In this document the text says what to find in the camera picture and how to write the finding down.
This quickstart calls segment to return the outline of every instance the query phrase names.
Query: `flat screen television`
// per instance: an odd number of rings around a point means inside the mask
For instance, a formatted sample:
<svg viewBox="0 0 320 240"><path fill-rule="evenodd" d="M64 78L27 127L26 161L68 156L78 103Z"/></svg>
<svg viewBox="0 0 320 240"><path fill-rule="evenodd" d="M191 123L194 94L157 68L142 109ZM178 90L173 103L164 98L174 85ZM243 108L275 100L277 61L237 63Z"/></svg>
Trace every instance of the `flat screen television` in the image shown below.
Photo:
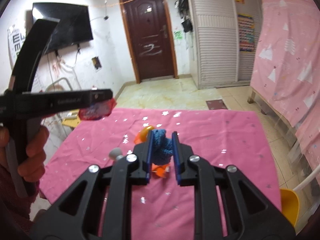
<svg viewBox="0 0 320 240"><path fill-rule="evenodd" d="M73 44L93 40L87 6L67 3L33 3L33 22L37 19L59 19L47 53Z"/></svg>

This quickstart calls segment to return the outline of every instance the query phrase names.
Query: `red plastic package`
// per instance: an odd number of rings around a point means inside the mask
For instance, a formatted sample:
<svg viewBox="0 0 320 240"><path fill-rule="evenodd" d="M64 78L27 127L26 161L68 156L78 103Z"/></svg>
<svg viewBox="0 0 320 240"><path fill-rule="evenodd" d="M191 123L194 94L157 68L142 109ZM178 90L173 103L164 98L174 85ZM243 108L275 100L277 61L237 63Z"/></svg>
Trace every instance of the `red plastic package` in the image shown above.
<svg viewBox="0 0 320 240"><path fill-rule="evenodd" d="M112 110L116 106L116 101L114 98L95 103L94 105L83 108L79 110L79 118L81 120L99 120L102 117L109 116L112 113Z"/></svg>

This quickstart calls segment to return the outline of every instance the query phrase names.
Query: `brown door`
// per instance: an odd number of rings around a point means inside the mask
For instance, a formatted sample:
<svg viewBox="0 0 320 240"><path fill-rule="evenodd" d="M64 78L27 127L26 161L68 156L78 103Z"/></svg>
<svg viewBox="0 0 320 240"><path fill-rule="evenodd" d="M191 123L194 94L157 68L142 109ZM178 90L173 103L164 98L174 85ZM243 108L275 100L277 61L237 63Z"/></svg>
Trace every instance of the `brown door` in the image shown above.
<svg viewBox="0 0 320 240"><path fill-rule="evenodd" d="M140 79L173 75L163 0L134 0L124 4L124 9Z"/></svg>

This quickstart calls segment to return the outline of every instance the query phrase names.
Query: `human hand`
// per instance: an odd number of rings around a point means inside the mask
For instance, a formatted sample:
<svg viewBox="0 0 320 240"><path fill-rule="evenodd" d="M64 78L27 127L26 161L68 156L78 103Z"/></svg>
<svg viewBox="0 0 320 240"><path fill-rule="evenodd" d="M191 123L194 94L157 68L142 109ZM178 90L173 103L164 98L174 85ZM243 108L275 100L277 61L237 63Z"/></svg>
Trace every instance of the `human hand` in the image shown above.
<svg viewBox="0 0 320 240"><path fill-rule="evenodd" d="M5 127L0 127L0 165L9 171L5 146L9 142L9 131ZM26 147L28 159L18 166L18 174L27 182L36 182L44 175L44 164L46 155L43 150L49 137L49 131L41 126L39 132Z"/></svg>

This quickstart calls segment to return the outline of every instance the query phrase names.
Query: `door threshold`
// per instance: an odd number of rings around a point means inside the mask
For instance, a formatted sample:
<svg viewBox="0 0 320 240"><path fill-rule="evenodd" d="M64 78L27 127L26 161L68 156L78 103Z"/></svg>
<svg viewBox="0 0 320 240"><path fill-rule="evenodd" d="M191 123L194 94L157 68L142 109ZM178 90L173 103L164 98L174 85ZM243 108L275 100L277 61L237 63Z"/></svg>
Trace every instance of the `door threshold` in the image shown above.
<svg viewBox="0 0 320 240"><path fill-rule="evenodd" d="M164 76L164 77L156 77L156 78L147 78L147 79L142 79L141 82L145 82L145 81L156 81L156 80L163 80L163 79L170 79L170 78L174 78L174 76Z"/></svg>

